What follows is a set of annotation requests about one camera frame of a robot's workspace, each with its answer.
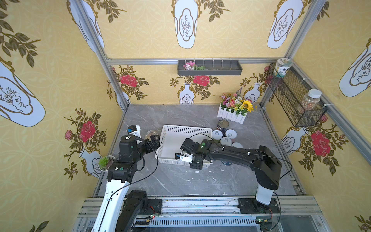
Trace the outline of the white perforated plastic basket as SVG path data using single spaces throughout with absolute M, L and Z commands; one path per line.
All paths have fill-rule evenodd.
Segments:
M 175 154 L 181 152 L 181 145 L 190 138 L 201 143 L 204 139 L 211 139 L 212 129 L 178 125 L 164 125 L 160 135 L 160 147 L 157 149 L 160 163 L 189 166 L 189 163 L 175 159 Z

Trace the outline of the pink label white-lid can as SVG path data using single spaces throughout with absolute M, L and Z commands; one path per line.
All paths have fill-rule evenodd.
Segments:
M 228 129 L 225 132 L 225 136 L 230 139 L 235 139 L 237 137 L 237 132 L 233 129 Z

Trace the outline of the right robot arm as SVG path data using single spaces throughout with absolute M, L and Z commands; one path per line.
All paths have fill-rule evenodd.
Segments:
M 258 149 L 236 148 L 225 146 L 213 140 L 204 139 L 200 143 L 187 138 L 182 143 L 181 152 L 175 159 L 188 162 L 191 169 L 201 170 L 203 162 L 229 162 L 250 168 L 255 172 L 258 182 L 256 201 L 268 206 L 273 192 L 279 189 L 282 169 L 281 161 L 265 146 Z

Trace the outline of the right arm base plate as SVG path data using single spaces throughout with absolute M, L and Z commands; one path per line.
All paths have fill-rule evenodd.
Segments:
M 279 214 L 280 207 L 275 198 L 268 205 L 259 203 L 255 198 L 239 198 L 237 207 L 241 214 Z

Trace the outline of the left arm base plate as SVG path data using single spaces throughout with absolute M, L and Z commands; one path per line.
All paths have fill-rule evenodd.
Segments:
M 161 212 L 162 212 L 162 199 L 148 198 L 148 207 L 144 212 L 144 215 L 161 214 Z

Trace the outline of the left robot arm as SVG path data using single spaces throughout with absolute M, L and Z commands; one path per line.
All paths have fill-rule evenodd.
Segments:
M 158 134 L 145 140 L 134 134 L 121 137 L 118 160 L 109 167 L 105 195 L 93 232 L 130 232 L 137 215 L 147 210 L 147 193 L 140 190 L 128 193 L 128 190 L 134 184 L 137 162 L 160 147 L 159 138 Z

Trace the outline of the blue tin can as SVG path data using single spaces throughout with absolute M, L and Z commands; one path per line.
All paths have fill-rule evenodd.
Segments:
M 233 163 L 231 163 L 231 162 L 226 162 L 226 161 L 222 161 L 222 163 L 223 163 L 224 165 L 226 165 L 226 166 L 231 166 L 231 165 L 233 165 Z
M 158 133 L 155 130 L 150 130 L 146 133 L 145 139 L 148 139 L 149 141 L 152 140 L 152 137 L 156 139 L 158 137 Z

